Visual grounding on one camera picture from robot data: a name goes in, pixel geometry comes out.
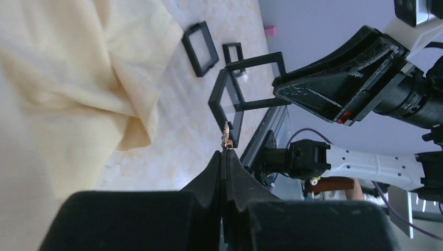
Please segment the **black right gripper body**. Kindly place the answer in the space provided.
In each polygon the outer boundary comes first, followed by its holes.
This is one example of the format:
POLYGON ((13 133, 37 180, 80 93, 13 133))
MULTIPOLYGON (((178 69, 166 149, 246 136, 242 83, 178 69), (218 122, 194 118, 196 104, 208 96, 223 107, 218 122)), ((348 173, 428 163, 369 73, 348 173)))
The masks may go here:
POLYGON ((412 66, 388 94, 375 106, 373 112, 395 118, 423 129, 442 125, 442 58, 425 74, 412 66))

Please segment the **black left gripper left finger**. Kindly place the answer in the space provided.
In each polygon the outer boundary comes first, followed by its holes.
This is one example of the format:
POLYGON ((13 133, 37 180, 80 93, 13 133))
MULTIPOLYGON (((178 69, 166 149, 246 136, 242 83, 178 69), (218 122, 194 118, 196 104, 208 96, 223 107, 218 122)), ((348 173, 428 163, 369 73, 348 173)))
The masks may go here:
POLYGON ((40 250, 218 250, 220 161, 179 191, 82 191, 60 207, 40 250))

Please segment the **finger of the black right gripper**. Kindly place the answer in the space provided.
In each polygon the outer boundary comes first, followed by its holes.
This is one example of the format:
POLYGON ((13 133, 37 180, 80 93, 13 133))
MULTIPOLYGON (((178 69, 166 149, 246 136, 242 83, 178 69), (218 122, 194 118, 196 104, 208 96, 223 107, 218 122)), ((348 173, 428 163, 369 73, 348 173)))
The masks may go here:
POLYGON ((391 36, 362 26, 329 55, 276 78, 273 94, 327 122, 350 126, 404 78, 400 69, 409 53, 391 36))

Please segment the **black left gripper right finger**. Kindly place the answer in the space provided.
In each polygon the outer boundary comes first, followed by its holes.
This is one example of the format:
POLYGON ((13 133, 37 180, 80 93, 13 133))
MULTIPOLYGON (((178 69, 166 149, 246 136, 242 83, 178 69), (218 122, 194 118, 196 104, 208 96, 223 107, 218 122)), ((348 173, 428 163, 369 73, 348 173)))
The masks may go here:
POLYGON ((397 250, 385 214, 362 201, 287 201, 224 152, 224 241, 230 250, 397 250))

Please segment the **blue leaf brooch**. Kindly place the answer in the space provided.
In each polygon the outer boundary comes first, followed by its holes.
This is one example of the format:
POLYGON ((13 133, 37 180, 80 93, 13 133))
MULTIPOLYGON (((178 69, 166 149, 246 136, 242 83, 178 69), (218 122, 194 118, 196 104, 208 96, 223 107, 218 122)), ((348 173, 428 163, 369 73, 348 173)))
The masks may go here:
POLYGON ((223 149, 227 150, 232 150, 234 148, 233 141, 230 139, 230 127, 228 121, 224 124, 221 146, 223 149))

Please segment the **cream yellow t-shirt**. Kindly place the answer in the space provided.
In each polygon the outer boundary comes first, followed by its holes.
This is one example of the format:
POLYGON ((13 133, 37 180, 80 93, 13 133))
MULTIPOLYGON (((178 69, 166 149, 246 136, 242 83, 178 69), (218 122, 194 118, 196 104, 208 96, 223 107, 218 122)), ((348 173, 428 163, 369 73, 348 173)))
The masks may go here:
POLYGON ((1 250, 36 250, 114 151, 151 144, 182 36, 161 1, 1 1, 1 250))

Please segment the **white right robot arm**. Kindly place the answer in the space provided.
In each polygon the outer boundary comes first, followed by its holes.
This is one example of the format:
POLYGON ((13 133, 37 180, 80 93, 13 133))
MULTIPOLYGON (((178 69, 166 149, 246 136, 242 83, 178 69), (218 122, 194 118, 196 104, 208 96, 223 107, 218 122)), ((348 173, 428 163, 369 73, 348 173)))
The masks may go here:
MULTIPOLYGON (((389 35, 361 27, 328 56, 277 77, 273 94, 317 117, 351 126, 374 112, 427 129, 424 141, 442 145, 442 60, 424 74, 389 35)), ((294 178, 371 180, 442 202, 442 151, 387 156, 319 142, 290 146, 294 178)))

